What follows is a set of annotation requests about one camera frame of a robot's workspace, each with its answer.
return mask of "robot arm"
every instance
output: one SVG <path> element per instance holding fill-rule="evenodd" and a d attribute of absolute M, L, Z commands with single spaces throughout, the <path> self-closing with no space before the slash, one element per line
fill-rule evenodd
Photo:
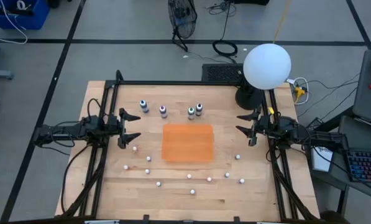
<path fill-rule="evenodd" d="M 105 136 L 119 135 L 117 145 L 125 149 L 126 144 L 140 136 L 141 133 L 126 134 L 124 123 L 138 120 L 140 117 L 128 114 L 123 108 L 119 109 L 119 116 L 120 120 L 113 114 L 108 115 L 107 123 L 103 120 L 99 123 L 98 116 L 93 115 L 71 126 L 43 125 L 36 129 L 33 141 L 36 146 L 42 146 L 53 141 L 85 140 L 90 142 Z"/>
<path fill-rule="evenodd" d="M 326 147 L 334 152 L 341 152 L 343 149 L 348 150 L 347 138 L 343 134 L 308 130 L 299 125 L 295 119 L 287 116 L 279 115 L 277 122 L 272 123 L 270 116 L 260 116 L 260 110 L 261 107 L 259 106 L 250 115 L 238 116 L 239 119 L 246 121 L 254 120 L 251 128 L 236 126 L 250 138 L 250 146 L 257 143 L 256 134 L 259 133 L 273 139 L 274 146 L 279 149 L 289 149 L 292 144 L 309 144 L 311 142 L 312 146 Z"/>

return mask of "gray floor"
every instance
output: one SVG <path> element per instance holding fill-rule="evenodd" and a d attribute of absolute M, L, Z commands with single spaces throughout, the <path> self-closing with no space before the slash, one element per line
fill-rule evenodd
<path fill-rule="evenodd" d="M 52 9 L 42 30 L 27 31 L 31 39 L 66 39 L 80 0 L 62 1 Z M 195 0 L 196 30 L 190 39 L 219 39 L 224 16 L 209 15 L 204 7 L 220 0 Z M 371 40 L 371 0 L 352 0 Z M 272 40 L 285 1 L 271 0 L 268 6 L 237 5 L 230 17 L 226 39 Z M 87 0 L 74 39 L 167 40 L 171 38 L 167 0 Z M 0 37 L 19 38 L 13 30 L 1 30 Z M 292 0 L 278 40 L 363 41 L 346 0 Z M 240 45 L 236 60 L 242 62 L 254 45 Z M 204 57 L 217 57 L 210 45 L 189 45 Z M 359 73 L 366 47 L 284 46 L 292 59 L 291 77 L 320 80 L 328 86 L 340 85 Z M 63 44 L 0 44 L 0 69 L 12 70 L 16 77 L 0 80 L 0 217 L 40 113 L 57 66 Z M 87 82 L 113 79 L 120 69 L 126 80 L 200 80 L 203 63 L 172 44 L 71 44 L 48 109 L 46 124 L 78 119 Z M 335 91 L 300 117 L 308 124 L 339 104 L 356 85 Z M 327 89 L 310 85 L 311 99 L 297 106 L 298 114 L 317 102 Z M 329 119 L 348 108 L 346 100 Z M 36 148 L 19 193 L 11 220 L 53 217 L 68 158 Z M 339 192 L 314 182 L 320 210 L 336 209 Z M 351 190 L 346 218 L 351 223 L 371 223 L 371 198 Z"/>

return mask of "wooden tabletop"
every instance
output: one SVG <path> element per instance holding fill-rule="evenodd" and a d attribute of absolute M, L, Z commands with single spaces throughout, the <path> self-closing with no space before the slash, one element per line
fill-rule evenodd
<path fill-rule="evenodd" d="M 104 82 L 88 83 L 80 117 L 87 115 L 90 98 L 101 101 L 103 88 Z M 126 129 L 127 133 L 142 134 L 125 150 L 117 146 L 117 137 L 110 138 L 97 218 L 140 220 L 148 214 L 151 220 L 233 221 L 234 216 L 239 216 L 242 221 L 280 221 L 271 163 L 265 159 L 267 138 L 258 135 L 257 145 L 249 147 L 248 139 L 235 128 L 236 125 L 252 125 L 236 118 L 250 111 L 236 105 L 235 92 L 233 86 L 119 86 L 115 114 L 119 108 L 125 108 L 128 113 L 140 116 L 141 120 L 127 122 Z M 275 89 L 275 95 L 281 114 L 296 118 L 289 85 Z M 147 102 L 148 113 L 142 112 L 140 100 Z M 203 115 L 190 121 L 187 110 L 197 103 L 203 104 Z M 91 105 L 91 114 L 98 114 L 98 106 Z M 167 108 L 166 119 L 160 117 L 158 108 L 161 105 Z M 211 124 L 214 160 L 206 163 L 164 161 L 162 131 L 167 123 Z M 71 158 L 84 146 L 85 142 L 77 141 Z M 133 146 L 137 146 L 138 152 L 132 150 Z M 66 208 L 83 188 L 90 152 L 91 148 L 87 149 L 71 165 L 66 178 Z M 241 159 L 235 160 L 237 154 Z M 287 154 L 293 188 L 311 213 L 318 217 L 306 158 L 296 151 Z M 146 160 L 147 156 L 152 158 L 151 162 Z M 146 169 L 150 169 L 150 174 L 145 173 Z M 225 178 L 226 172 L 230 173 L 229 178 Z M 191 179 L 187 179 L 188 174 L 192 175 Z M 245 183 L 240 184 L 239 179 L 244 179 Z M 158 181 L 162 183 L 160 187 L 156 186 Z M 195 190 L 194 195 L 190 194 L 191 189 Z M 283 198 L 288 202 L 284 189 L 283 192 Z M 89 213 L 91 203 L 88 204 L 86 211 Z"/>

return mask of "orange tray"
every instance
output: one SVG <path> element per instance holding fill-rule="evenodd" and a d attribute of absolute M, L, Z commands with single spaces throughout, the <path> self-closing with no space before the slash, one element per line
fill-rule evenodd
<path fill-rule="evenodd" d="M 210 124 L 165 124 L 162 159 L 170 162 L 209 162 L 214 159 Z"/>

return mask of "yellow connector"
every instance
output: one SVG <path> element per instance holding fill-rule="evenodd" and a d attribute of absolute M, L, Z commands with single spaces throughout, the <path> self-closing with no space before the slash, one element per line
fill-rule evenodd
<path fill-rule="evenodd" d="M 297 103 L 298 100 L 300 99 L 300 97 L 301 97 L 302 95 L 305 94 L 305 90 L 303 90 L 303 89 L 300 88 L 300 87 L 296 87 L 296 88 L 295 88 L 295 93 L 297 94 L 297 98 L 296 98 L 295 103 Z"/>

